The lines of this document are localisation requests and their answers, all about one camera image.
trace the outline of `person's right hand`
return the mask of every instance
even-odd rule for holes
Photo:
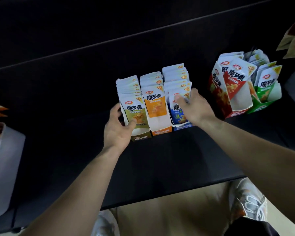
[[[186,119],[198,127],[202,128],[205,121],[216,118],[211,106],[206,99],[198,93],[196,88],[191,90],[189,104],[185,102],[185,99],[181,95],[177,94],[175,99],[182,108]]]

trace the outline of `green snack box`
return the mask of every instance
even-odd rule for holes
[[[268,101],[265,103],[262,103],[260,99],[258,98],[251,80],[248,80],[247,82],[249,84],[249,90],[250,90],[252,103],[253,103],[253,106],[250,109],[248,109],[247,114],[262,110],[266,108],[267,106],[269,106],[270,104],[272,104],[273,102],[275,102],[276,100],[282,98],[281,85],[277,80],[275,81],[273,89],[270,95],[268,96]]]

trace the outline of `brand logo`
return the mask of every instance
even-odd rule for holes
[[[234,64],[233,67],[234,67],[235,69],[237,69],[237,70],[241,70],[241,69],[242,69],[242,67],[240,67],[238,64]]]
[[[263,78],[263,79],[269,79],[270,76],[271,76],[271,75],[265,75],[265,76],[263,76],[262,78]]]
[[[229,61],[224,61],[221,63],[221,65],[228,65],[229,64]]]

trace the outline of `black table surface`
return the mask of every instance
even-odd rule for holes
[[[282,105],[289,106],[284,119]],[[15,208],[0,216],[0,232],[27,226],[101,151],[108,112],[59,124],[53,134],[28,136],[13,193]],[[265,110],[226,121],[295,149],[295,103],[286,96]],[[102,209],[243,177],[243,172],[201,129],[191,127],[131,142],[114,169]]]

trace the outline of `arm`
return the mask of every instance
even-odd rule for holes
[[[114,167],[130,141],[136,120],[123,127],[120,104],[110,111],[104,130],[104,148],[77,179],[22,236],[90,236]]]
[[[190,104],[180,96],[177,102],[186,118],[212,137],[255,186],[295,223],[295,151],[217,119],[197,89],[192,89]]]

